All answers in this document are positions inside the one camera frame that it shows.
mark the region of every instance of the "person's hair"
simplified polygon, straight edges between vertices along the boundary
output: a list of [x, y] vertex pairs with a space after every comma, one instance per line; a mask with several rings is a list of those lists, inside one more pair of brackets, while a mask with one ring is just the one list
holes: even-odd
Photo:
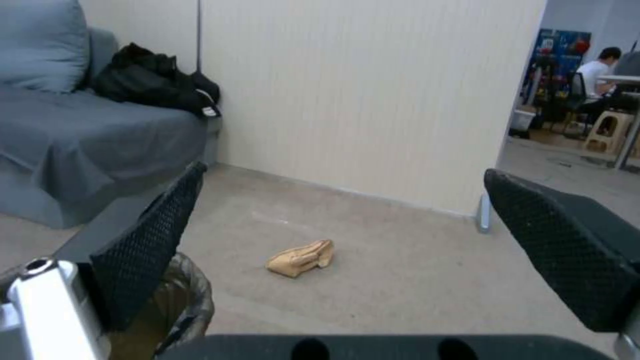
[[619, 47], [608, 47], [600, 53], [598, 59], [606, 60], [608, 58], [614, 58], [615, 60], [618, 60], [620, 59], [620, 56], [622, 56], [622, 50], [620, 50]]

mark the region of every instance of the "man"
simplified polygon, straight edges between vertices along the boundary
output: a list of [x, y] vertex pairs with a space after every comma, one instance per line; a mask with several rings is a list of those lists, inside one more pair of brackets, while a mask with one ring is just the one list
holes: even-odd
[[[620, 56], [622, 56], [622, 50], [620, 50], [620, 48], [608, 47], [600, 53], [597, 60], [584, 64], [576, 71], [576, 73], [582, 74], [584, 91], [587, 98], [589, 98], [586, 103], [580, 106], [581, 112], [589, 114], [585, 124], [593, 125], [600, 115], [611, 105], [611, 98], [604, 97], [603, 95], [609, 93], [616, 85], [602, 81], [599, 78], [600, 76], [611, 73], [611, 69], [616, 62], [618, 62]], [[577, 79], [579, 79], [577, 76], [573, 78], [574, 86]], [[611, 124], [611, 121], [605, 121], [597, 131], [599, 133], [608, 132]], [[586, 131], [587, 127], [584, 128], [583, 136], [586, 135]]]
[[599, 80], [603, 75], [611, 73], [613, 65], [622, 56], [622, 50], [619, 47], [608, 47], [604, 49], [597, 60], [590, 61], [578, 68], [579, 73], [584, 78], [584, 90], [587, 97], [591, 99], [601, 99], [604, 94], [615, 87], [614, 84]]

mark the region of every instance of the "black jacket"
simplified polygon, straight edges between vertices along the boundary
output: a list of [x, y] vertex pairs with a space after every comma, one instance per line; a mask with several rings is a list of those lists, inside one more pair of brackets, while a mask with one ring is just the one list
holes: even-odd
[[[210, 108], [219, 116], [217, 84], [203, 74], [186, 75], [178, 70], [175, 56], [154, 54], [134, 43], [123, 47], [95, 78], [98, 95], [122, 102], [176, 108], [203, 115]], [[212, 116], [211, 111], [205, 114]]]

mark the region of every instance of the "table leg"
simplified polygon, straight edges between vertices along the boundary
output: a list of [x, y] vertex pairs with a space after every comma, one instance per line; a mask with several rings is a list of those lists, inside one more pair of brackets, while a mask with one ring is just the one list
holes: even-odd
[[629, 157], [633, 146], [636, 144], [638, 132], [640, 132], [640, 109], [638, 109], [638, 111], [636, 112], [634, 123], [631, 125], [631, 130], [629, 130], [629, 134], [627, 136], [627, 139], [625, 140], [625, 144], [622, 145], [622, 150], [616, 158], [613, 169], [619, 170], [627, 164], [627, 158]]

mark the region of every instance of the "carpet floor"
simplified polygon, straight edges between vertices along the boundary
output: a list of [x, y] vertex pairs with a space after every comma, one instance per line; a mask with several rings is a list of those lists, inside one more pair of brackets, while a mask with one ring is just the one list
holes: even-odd
[[[509, 141], [500, 167], [640, 225], [630, 211], [640, 178], [567, 156]], [[1, 268], [49, 254], [76, 231], [2, 215], [0, 229]], [[328, 268], [295, 280], [264, 269], [278, 251], [324, 238], [336, 246]], [[481, 235], [468, 218], [220, 166], [205, 177], [180, 251], [211, 280], [211, 334], [550, 334], [612, 353], [614, 336], [573, 316], [497, 217]]]

